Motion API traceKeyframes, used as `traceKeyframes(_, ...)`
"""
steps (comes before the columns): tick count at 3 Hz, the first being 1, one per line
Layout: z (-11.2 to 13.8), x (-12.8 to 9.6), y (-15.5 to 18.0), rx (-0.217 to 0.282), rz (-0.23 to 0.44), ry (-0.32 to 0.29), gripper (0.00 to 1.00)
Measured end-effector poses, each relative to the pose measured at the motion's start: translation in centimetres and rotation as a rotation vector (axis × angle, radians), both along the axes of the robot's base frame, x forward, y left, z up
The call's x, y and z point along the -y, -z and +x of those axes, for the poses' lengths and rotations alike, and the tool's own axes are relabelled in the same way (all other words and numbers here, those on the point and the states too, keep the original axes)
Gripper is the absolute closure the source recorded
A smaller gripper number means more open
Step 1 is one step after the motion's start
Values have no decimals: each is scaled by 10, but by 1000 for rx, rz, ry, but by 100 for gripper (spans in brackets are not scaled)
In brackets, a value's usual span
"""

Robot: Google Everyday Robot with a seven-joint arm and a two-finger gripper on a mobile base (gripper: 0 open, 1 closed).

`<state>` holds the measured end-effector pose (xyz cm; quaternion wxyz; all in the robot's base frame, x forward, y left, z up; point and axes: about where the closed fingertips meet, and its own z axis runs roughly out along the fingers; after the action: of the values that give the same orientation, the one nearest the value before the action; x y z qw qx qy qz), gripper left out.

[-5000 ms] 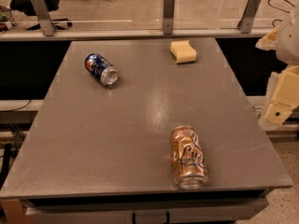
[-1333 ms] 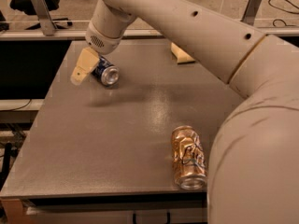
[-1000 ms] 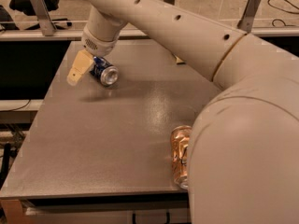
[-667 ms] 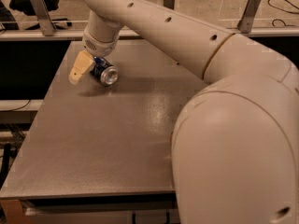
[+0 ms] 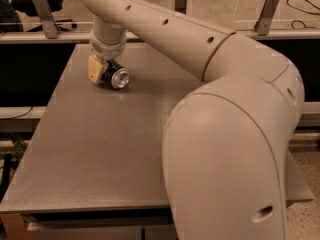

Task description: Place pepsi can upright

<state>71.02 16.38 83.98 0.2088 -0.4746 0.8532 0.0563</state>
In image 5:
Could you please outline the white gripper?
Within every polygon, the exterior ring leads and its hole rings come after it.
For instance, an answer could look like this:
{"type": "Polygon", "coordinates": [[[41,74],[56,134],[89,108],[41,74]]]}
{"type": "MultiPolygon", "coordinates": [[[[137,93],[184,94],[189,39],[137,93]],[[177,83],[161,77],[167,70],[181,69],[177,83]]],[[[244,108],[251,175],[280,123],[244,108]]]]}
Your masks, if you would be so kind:
{"type": "Polygon", "coordinates": [[[106,71],[103,61],[109,61],[120,56],[125,48],[127,36],[124,32],[116,35],[116,41],[100,40],[93,32],[90,33],[90,46],[95,55],[88,58],[88,78],[94,84],[102,82],[102,75],[106,71]]]}

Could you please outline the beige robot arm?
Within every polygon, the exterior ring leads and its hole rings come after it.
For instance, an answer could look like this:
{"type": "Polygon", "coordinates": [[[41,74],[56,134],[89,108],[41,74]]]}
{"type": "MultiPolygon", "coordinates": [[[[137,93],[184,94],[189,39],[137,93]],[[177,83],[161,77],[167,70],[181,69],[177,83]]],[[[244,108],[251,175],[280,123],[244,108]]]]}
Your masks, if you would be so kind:
{"type": "Polygon", "coordinates": [[[163,130],[179,240],[287,240],[286,156],[304,86],[285,56],[233,30],[144,0],[83,0],[101,62],[131,31],[202,81],[163,130]]]}

